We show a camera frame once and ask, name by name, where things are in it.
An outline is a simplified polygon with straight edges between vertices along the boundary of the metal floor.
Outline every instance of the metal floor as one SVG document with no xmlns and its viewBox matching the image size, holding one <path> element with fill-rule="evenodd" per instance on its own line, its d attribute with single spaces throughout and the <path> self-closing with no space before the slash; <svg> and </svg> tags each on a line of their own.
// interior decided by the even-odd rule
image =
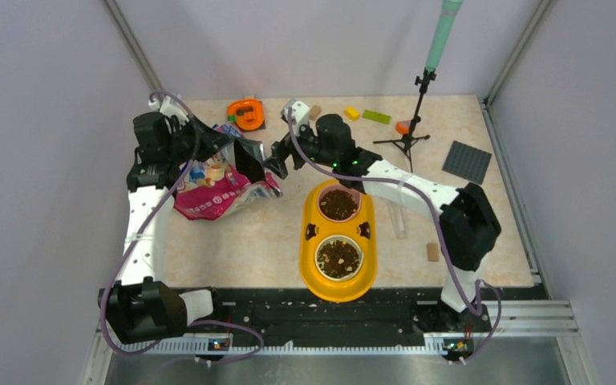
<svg viewBox="0 0 616 385">
<path fill-rule="evenodd" d="M 154 371 L 174 357 L 114 357 L 105 384 L 570 384 L 555 338 L 495 338 L 466 366 L 423 355 L 258 356 L 211 369 L 184 360 Z"/>
</svg>

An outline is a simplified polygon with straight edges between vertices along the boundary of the tripod stand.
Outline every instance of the tripod stand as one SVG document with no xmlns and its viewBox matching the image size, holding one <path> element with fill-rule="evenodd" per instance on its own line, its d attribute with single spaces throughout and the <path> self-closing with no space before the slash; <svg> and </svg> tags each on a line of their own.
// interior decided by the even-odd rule
<svg viewBox="0 0 616 385">
<path fill-rule="evenodd" d="M 414 131 L 416 125 L 421 121 L 419 117 L 419 108 L 421 107 L 421 101 L 424 99 L 424 95 L 426 91 L 428 91 L 428 84 L 436 79 L 435 71 L 428 71 L 426 69 L 423 70 L 423 78 L 421 79 L 419 76 L 416 77 L 415 85 L 419 85 L 419 100 L 416 102 L 415 114 L 412 120 L 410 121 L 409 131 L 403 134 L 400 139 L 390 139 L 390 140 L 375 140 L 374 144 L 381 143 L 392 143 L 394 144 L 400 151 L 403 152 L 407 160 L 410 162 L 410 172 L 414 172 L 414 166 L 412 165 L 412 146 L 416 144 L 416 142 L 420 140 L 427 140 L 430 138 L 430 135 L 425 136 L 414 136 Z"/>
</svg>

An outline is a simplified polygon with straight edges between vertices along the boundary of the small brown cube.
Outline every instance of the small brown cube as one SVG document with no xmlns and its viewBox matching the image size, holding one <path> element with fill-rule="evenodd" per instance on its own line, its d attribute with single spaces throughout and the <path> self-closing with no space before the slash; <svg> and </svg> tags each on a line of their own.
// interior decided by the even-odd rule
<svg viewBox="0 0 616 385">
<path fill-rule="evenodd" d="M 429 262 L 438 262 L 440 260 L 440 251 L 437 243 L 426 244 L 426 255 Z"/>
<path fill-rule="evenodd" d="M 320 108 L 320 106 L 313 106 L 310 109 L 310 120 L 316 120 L 318 118 L 318 116 L 320 116 L 320 112 L 322 112 L 322 109 Z"/>
</svg>

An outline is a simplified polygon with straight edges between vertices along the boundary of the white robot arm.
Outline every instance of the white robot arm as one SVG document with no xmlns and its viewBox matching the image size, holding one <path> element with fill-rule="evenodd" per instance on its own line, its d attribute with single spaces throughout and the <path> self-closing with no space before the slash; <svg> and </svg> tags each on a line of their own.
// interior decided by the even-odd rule
<svg viewBox="0 0 616 385">
<path fill-rule="evenodd" d="M 168 103 L 169 100 L 165 100 L 161 105 L 153 105 L 153 109 L 160 111 L 133 120 L 139 147 L 136 162 L 127 176 L 131 207 L 125 247 L 132 242 L 136 244 L 110 290 L 105 314 L 123 343 L 182 335 L 192 320 L 211 314 L 213 310 L 208 290 L 179 295 L 161 281 L 168 213 L 174 197 L 166 198 L 145 230 L 137 234 L 152 210 L 169 194 L 180 175 L 179 166 L 193 153 L 196 160 L 207 160 L 230 141 L 228 136 L 215 132 Z M 315 163 L 332 167 L 335 173 L 349 177 L 338 178 L 340 183 L 438 220 L 457 281 L 472 301 L 476 296 L 477 270 L 501 232 L 482 188 L 475 184 L 465 188 L 437 184 L 397 168 L 373 152 L 355 147 L 350 127 L 339 115 L 321 116 L 316 122 L 315 135 L 309 125 L 308 106 L 291 100 L 282 110 L 285 121 L 290 109 L 302 152 Z M 275 142 L 272 149 L 273 155 L 264 166 L 281 178 L 288 174 L 287 157 L 293 157 L 295 169 L 305 163 L 289 134 Z M 431 209 L 414 188 L 428 196 Z M 456 312 L 466 308 L 450 277 L 441 300 Z"/>
</svg>

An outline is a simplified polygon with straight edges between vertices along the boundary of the yellow pet bowl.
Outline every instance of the yellow pet bowl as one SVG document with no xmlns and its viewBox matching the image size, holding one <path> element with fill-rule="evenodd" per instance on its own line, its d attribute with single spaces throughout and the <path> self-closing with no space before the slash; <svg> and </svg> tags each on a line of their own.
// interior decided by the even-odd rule
<svg viewBox="0 0 616 385">
<path fill-rule="evenodd" d="M 344 189 L 354 194 L 359 210 L 347 221 L 332 221 L 322 215 L 319 198 L 323 190 Z M 332 302 L 348 302 L 360 298 L 376 278 L 376 231 L 374 202 L 368 195 L 341 186 L 336 180 L 321 183 L 308 194 L 303 205 L 300 269 L 308 289 Z M 360 266 L 340 279 L 327 277 L 317 265 L 317 252 L 331 240 L 346 241 L 360 254 Z"/>
</svg>

